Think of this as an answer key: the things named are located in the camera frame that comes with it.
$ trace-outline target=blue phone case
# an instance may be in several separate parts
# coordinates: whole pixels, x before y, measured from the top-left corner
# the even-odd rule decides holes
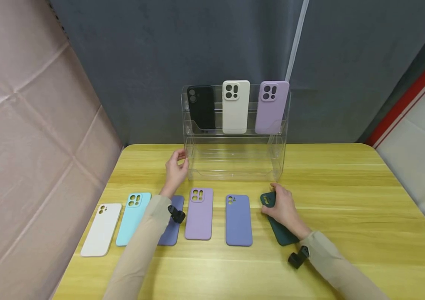
[[[247,195],[226,196],[226,244],[229,246],[253,245],[251,209]]]
[[[132,193],[125,203],[124,215],[121,220],[120,231],[117,234],[116,245],[126,246],[138,227],[151,194],[147,192]]]
[[[174,196],[171,199],[172,205],[177,210],[182,210],[184,206],[184,197],[183,196]],[[172,218],[169,219],[169,224],[166,227],[166,230],[159,239],[158,245],[162,246],[174,246],[178,242],[178,234],[180,233],[180,225],[173,221]]]

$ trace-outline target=beige sleeve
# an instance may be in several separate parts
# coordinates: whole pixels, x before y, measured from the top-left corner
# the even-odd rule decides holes
[[[137,299],[159,238],[171,218],[169,205],[171,200],[167,197],[156,195],[151,198],[136,232],[112,273],[103,300]]]
[[[314,231],[301,241],[301,245],[309,249],[314,268],[346,300],[389,299],[373,281],[348,262],[324,234]]]

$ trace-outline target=dark green phone case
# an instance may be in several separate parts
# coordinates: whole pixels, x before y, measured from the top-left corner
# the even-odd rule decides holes
[[[276,192],[268,192],[261,195],[261,203],[266,205],[268,208],[272,208],[276,204]],[[286,227],[281,223],[274,220],[274,218],[267,216],[269,223],[271,224],[272,231],[276,236],[277,242],[281,246],[298,243],[300,240],[292,234]]]

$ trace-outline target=black phone case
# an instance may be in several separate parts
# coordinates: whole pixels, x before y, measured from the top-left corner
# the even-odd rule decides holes
[[[189,103],[191,120],[196,122],[196,125],[202,130],[202,132],[215,129],[214,90],[212,86],[190,86],[187,88],[187,92],[187,101]]]
[[[266,205],[268,208],[272,208],[276,204],[276,192],[268,192],[262,194],[261,197],[262,205]],[[299,243],[298,237],[291,233],[284,225],[274,220],[274,218],[267,216],[269,223],[271,224],[272,231],[276,236],[277,242],[281,246],[291,245]]]

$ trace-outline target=clear acrylic shelf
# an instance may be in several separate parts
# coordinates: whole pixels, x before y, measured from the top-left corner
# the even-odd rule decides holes
[[[272,121],[273,131],[255,129],[259,85],[251,85],[245,133],[222,130],[222,86],[215,91],[214,128],[199,128],[191,119],[187,89],[181,94],[184,147],[190,161],[190,180],[279,180],[283,172],[291,92],[281,120]],[[257,132],[277,132],[274,135]]]

